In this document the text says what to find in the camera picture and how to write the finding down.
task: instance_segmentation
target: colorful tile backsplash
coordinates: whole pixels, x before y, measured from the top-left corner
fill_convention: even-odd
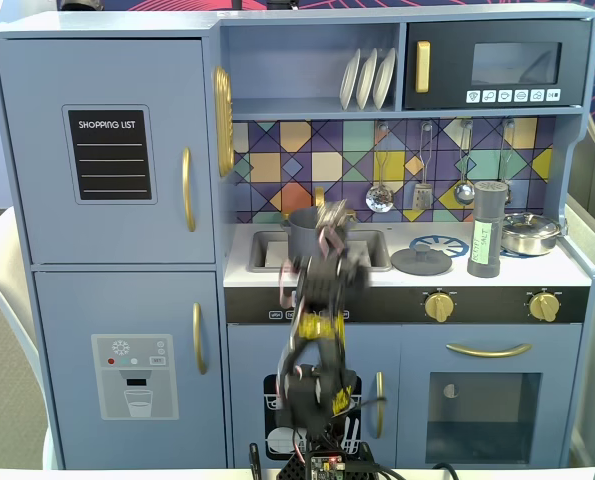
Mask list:
[[[388,129],[377,128],[386,123]],[[421,182],[422,120],[245,122],[234,125],[237,218],[243,223],[278,223],[281,213],[312,204],[315,187],[326,199],[346,198],[360,222],[460,222],[472,220],[472,205],[453,197],[460,178],[461,119],[432,120],[432,158],[427,181],[433,186],[429,210],[412,210],[413,189]],[[506,142],[512,203],[507,211],[543,209],[552,155],[554,117],[515,119],[513,148]],[[497,179],[502,144],[501,118],[474,118],[468,179]],[[373,213],[366,192],[379,180],[394,192],[388,213]]]

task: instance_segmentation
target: toy kitchen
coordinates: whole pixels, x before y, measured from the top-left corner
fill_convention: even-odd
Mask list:
[[[60,468],[247,468],[252,442],[285,465],[280,266],[342,200],[369,271],[343,311],[351,400],[387,399],[346,418],[344,449],[567,466],[595,267],[563,212],[594,65],[595,10],[573,4],[0,25]]]

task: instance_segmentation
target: white table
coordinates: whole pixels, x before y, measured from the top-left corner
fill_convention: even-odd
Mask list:
[[[264,470],[274,480],[279,470]],[[406,480],[450,480],[442,470],[397,470]],[[593,480],[594,468],[457,470],[460,480]],[[252,480],[248,469],[224,470],[0,470],[0,480]]]

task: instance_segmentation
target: knob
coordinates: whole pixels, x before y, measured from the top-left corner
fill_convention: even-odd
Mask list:
[[[445,293],[433,293],[425,303],[426,313],[439,323],[444,323],[455,308],[452,298]]]
[[[559,300],[552,293],[538,293],[530,299],[528,308],[533,317],[554,322],[559,311]]]

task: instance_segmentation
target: saucepan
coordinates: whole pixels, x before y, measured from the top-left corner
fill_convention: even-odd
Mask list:
[[[501,246],[521,255],[545,255],[555,248],[559,236],[557,222],[530,212],[513,213],[504,218]]]
[[[351,223],[346,222],[344,228],[335,230],[342,241],[346,240]],[[282,222],[282,227],[288,232],[288,258],[290,260],[297,257],[317,258],[322,256],[316,226],[317,207],[295,210],[288,216],[288,219]]]

